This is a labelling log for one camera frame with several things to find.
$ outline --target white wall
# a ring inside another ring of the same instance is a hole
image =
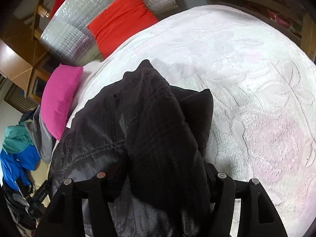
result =
[[[4,132],[7,126],[17,125],[22,113],[11,107],[4,101],[4,97],[10,89],[12,82],[6,80],[0,89],[0,150],[2,149],[2,142],[4,140]],[[0,183],[2,185],[2,169],[0,167]]]

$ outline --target metal screw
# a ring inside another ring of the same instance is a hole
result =
[[[69,185],[71,184],[72,180],[70,178],[67,178],[66,180],[64,180],[64,185]]]
[[[217,176],[221,179],[225,179],[227,175],[225,173],[218,173]]]
[[[100,172],[97,174],[97,178],[104,178],[106,174],[104,172]]]
[[[252,181],[252,183],[255,184],[255,185],[257,185],[257,184],[260,183],[260,181],[259,181],[257,178],[252,178],[251,181]]]

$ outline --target blue fabric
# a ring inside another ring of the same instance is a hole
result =
[[[40,160],[38,152],[33,145],[29,145],[23,152],[7,154],[3,149],[0,153],[0,162],[5,182],[14,190],[18,190],[15,180],[21,177],[25,185],[30,185],[24,169],[34,170]]]
[[[2,148],[7,154],[23,152],[29,145],[34,145],[25,128],[24,122],[16,126],[8,126],[5,130]]]

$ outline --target bed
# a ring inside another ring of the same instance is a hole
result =
[[[316,68],[306,54],[237,9],[196,7],[141,31],[103,62],[93,62],[95,72],[75,95],[70,131],[88,101],[145,59],[170,85],[210,89],[214,113],[206,160],[233,179],[260,179],[288,236],[303,236],[316,217]],[[73,177],[78,168],[56,171],[62,147],[53,152],[50,176],[82,180]],[[60,183],[55,181],[54,188]],[[237,236],[240,201],[235,208],[231,236]]]

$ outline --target green cloth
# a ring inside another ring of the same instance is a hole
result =
[[[7,154],[23,152],[29,145],[34,144],[24,126],[24,122],[6,128],[2,148]]]

